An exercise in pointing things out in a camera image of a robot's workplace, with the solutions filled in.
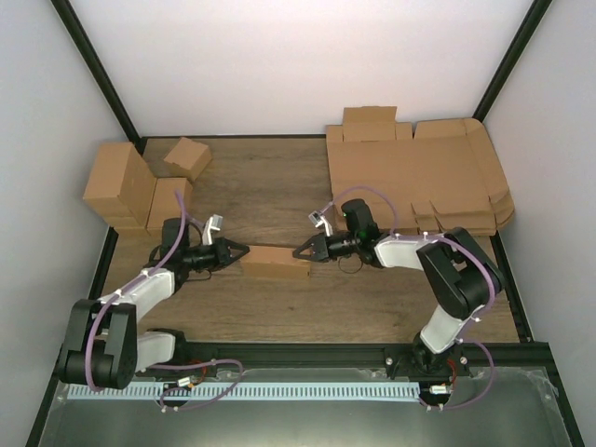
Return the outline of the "black aluminium frame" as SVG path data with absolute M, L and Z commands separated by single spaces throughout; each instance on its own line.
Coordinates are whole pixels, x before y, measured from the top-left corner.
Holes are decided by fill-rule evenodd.
M 51 4 L 58 13 L 67 33 L 71 36 L 86 66 L 89 68 L 103 97 L 108 101 L 108 105 L 112 111 L 115 112 L 115 117 L 124 130 L 127 139 L 142 154 L 145 151 L 148 139 L 142 137 L 132 124 L 129 113 L 126 111 L 124 103 L 117 94 L 113 82 L 88 38 L 88 34 L 71 2 L 68 0 L 53 0 Z M 550 5 L 551 2 L 549 0 L 534 1 L 530 5 L 502 61 L 494 72 L 489 86 L 481 97 L 473 114 L 475 118 L 483 120 L 490 112 L 506 81 L 535 34 L 540 22 L 549 10 Z M 562 414 L 566 433 L 574 446 L 582 446 L 584 441 L 564 390 L 562 379 L 550 351 L 549 344 L 546 342 L 537 342 L 530 329 L 517 285 L 513 279 L 502 238 L 499 235 L 495 235 L 490 238 L 490 241 L 492 249 L 496 254 L 496 263 L 504 269 L 505 277 L 508 280 L 506 295 L 511 315 L 516 324 L 516 331 L 520 337 L 520 341 L 517 344 L 493 344 L 492 347 L 497 352 L 496 358 L 502 360 L 507 366 L 511 366 L 516 360 L 526 366 L 534 363 L 545 366 L 549 373 L 549 379 L 557 387 L 559 392 L 557 405 Z M 258 360 L 261 360 L 265 365 L 271 367 L 280 366 L 282 368 L 302 366 L 362 366 L 365 361 L 374 360 L 378 362 L 381 359 L 382 348 L 381 344 L 329 343 L 216 343 L 215 346 L 232 348 L 237 353 L 247 357 L 251 365 L 255 365 Z

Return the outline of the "clear plastic sheet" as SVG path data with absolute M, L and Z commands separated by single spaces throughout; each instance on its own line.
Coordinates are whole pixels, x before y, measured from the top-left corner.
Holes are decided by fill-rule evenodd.
M 366 370 L 221 372 L 203 383 L 398 382 Z M 541 369 L 477 368 L 453 403 L 69 400 L 61 385 L 42 446 L 569 446 L 558 392 Z

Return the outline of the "tall folded cardboard box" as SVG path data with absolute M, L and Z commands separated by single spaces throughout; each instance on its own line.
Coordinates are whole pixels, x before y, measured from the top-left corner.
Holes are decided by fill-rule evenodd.
M 83 200 L 117 233 L 146 236 L 156 177 L 130 142 L 102 144 Z

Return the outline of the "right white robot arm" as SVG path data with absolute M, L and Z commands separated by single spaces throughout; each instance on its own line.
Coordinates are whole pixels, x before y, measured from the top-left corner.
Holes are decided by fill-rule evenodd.
M 442 373 L 461 332 L 470 322 L 479 321 L 505 289 L 504 275 L 462 227 L 437 235 L 404 236 L 380 229 L 361 198 L 348 200 L 341 209 L 345 231 L 333 232 L 323 213 L 314 211 L 309 219 L 324 231 L 294 249 L 292 257 L 327 263 L 357 255 L 363 264 L 375 268 L 424 272 L 437 307 L 415 336 L 409 362 L 423 375 Z

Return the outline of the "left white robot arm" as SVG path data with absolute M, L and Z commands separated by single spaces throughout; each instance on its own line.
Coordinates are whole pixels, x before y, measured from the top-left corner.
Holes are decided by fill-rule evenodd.
M 158 365 L 168 375 L 183 374 L 190 365 L 189 351 L 177 345 L 172 331 L 137 333 L 139 321 L 154 307 L 173 296 L 192 272 L 214 273 L 250 252 L 250 247 L 226 237 L 220 215 L 212 215 L 193 246 L 186 218 L 169 218 L 161 229 L 161 242 L 150 252 L 148 263 L 123 287 L 103 297 L 77 301 L 70 313 L 56 373 L 65 384 L 123 389 L 135 373 Z

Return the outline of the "small tilted cardboard box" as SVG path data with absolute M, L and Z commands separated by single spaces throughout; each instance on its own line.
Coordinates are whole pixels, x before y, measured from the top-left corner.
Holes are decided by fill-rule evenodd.
M 212 160 L 210 148 L 201 142 L 181 137 L 163 158 L 169 172 L 194 183 Z

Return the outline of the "stack of flat cardboard blanks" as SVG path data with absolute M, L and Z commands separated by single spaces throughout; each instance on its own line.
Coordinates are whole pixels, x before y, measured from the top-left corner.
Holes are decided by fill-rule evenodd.
M 485 126 L 475 118 L 399 122 L 394 106 L 346 107 L 326 128 L 332 209 L 361 198 L 382 228 L 404 234 L 457 226 L 492 236 L 514 201 Z

